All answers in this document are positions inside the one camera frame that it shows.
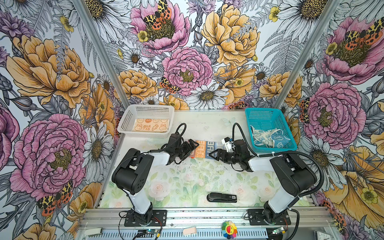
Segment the multicolour striped letter towel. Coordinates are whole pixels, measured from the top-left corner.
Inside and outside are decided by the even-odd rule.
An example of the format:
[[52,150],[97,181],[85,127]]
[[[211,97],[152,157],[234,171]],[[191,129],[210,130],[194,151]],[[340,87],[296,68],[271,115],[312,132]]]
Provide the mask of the multicolour striped letter towel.
[[222,142],[212,142],[212,141],[201,141],[195,140],[199,146],[194,149],[189,158],[198,158],[198,159],[212,159],[209,156],[209,153],[215,151],[216,149],[226,149]]

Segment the white plastic basket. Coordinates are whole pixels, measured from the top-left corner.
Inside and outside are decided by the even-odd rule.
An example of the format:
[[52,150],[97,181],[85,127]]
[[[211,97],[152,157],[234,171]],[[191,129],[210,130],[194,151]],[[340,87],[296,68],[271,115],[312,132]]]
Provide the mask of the white plastic basket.
[[175,109],[164,105],[130,105],[118,132],[134,138],[165,138],[170,134]]

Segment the orange rabbit print towel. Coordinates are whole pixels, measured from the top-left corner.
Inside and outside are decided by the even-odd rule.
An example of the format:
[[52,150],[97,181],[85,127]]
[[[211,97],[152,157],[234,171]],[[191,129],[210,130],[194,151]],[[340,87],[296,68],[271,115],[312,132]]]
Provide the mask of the orange rabbit print towel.
[[169,119],[136,119],[133,131],[148,133],[165,133],[170,126]]

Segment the teal plastic basket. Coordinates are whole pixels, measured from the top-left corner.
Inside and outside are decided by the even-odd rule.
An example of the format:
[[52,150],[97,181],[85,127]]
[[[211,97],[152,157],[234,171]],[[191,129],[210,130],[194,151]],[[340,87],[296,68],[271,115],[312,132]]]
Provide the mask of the teal plastic basket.
[[[251,136],[251,144],[257,153],[272,153],[297,150],[297,144],[281,110],[270,108],[247,108],[245,110],[248,129]],[[257,130],[281,129],[291,139],[285,148],[265,148],[254,145],[251,127]]]

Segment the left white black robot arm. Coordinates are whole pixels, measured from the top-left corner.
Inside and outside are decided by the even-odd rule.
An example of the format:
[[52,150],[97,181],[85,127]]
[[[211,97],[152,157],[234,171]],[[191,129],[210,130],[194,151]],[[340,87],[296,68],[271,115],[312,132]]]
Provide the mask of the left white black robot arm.
[[112,174],[112,182],[126,193],[133,205],[127,213],[126,221],[139,226],[148,226],[153,221],[161,223],[153,213],[153,203],[144,190],[150,170],[176,163],[177,159],[182,162],[198,146],[199,143],[192,139],[184,141],[181,135],[171,134],[168,143],[161,149],[141,152],[131,148],[127,151]]

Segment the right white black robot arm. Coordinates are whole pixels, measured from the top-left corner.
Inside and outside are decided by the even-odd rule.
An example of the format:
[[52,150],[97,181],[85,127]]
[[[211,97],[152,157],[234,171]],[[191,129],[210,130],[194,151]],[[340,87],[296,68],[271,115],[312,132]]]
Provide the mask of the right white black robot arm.
[[315,172],[304,162],[303,158],[312,160],[310,155],[298,151],[257,154],[252,153],[244,140],[222,140],[223,149],[216,149],[209,156],[218,162],[240,165],[246,172],[274,172],[281,187],[275,195],[266,201],[261,213],[267,225],[277,223],[287,210],[298,200],[312,192],[309,191],[317,181],[323,181],[324,175],[317,177]]

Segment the black stapler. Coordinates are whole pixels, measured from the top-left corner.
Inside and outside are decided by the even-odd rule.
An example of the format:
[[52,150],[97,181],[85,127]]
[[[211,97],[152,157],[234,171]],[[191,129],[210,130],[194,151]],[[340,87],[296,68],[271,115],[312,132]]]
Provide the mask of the black stapler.
[[238,198],[236,195],[209,193],[207,195],[207,201],[210,203],[237,203]]

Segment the blue patterned towel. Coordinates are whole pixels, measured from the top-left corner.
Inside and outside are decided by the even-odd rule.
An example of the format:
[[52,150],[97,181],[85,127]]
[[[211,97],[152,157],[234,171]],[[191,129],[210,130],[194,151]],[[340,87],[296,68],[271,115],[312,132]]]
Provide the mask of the blue patterned towel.
[[257,147],[280,149],[287,147],[291,142],[281,129],[257,130],[251,127],[251,131],[254,145]]

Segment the colourful flower toy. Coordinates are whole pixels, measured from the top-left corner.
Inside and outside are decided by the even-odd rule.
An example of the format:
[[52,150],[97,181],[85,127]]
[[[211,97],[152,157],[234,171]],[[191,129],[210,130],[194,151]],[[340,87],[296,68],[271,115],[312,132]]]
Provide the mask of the colourful flower toy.
[[238,230],[232,221],[226,221],[222,224],[222,234],[228,240],[234,240],[237,237]]

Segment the pink eraser block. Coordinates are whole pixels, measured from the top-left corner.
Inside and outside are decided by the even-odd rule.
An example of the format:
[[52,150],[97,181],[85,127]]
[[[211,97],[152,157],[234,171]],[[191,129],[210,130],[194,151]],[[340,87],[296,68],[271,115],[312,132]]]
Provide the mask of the pink eraser block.
[[184,236],[189,236],[197,233],[197,228],[196,227],[191,227],[191,228],[186,228],[183,229],[183,235]]

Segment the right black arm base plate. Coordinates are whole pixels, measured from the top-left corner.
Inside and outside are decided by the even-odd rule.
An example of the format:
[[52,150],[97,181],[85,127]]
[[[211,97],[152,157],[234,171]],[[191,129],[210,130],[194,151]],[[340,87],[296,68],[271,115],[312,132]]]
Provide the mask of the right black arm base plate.
[[246,217],[251,226],[289,226],[292,224],[287,211],[276,214],[265,209],[248,209]]

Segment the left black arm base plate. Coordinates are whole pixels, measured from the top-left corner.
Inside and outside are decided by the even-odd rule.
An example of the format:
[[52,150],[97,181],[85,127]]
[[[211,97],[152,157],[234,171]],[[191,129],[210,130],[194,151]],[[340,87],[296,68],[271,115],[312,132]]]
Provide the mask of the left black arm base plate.
[[140,215],[131,210],[125,217],[125,227],[164,227],[167,222],[167,210],[149,210]]

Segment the aluminium front rail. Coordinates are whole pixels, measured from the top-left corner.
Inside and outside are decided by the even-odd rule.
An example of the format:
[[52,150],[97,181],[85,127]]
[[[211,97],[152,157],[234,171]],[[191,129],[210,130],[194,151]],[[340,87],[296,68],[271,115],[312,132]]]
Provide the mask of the aluminium front rail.
[[[324,207],[294,207],[300,213],[300,227],[333,227],[335,224]],[[237,227],[250,228],[247,208],[168,208],[166,229],[218,228],[225,221],[232,221]],[[103,228],[116,229],[124,225],[120,216],[127,209],[89,209],[80,223],[80,230]]]

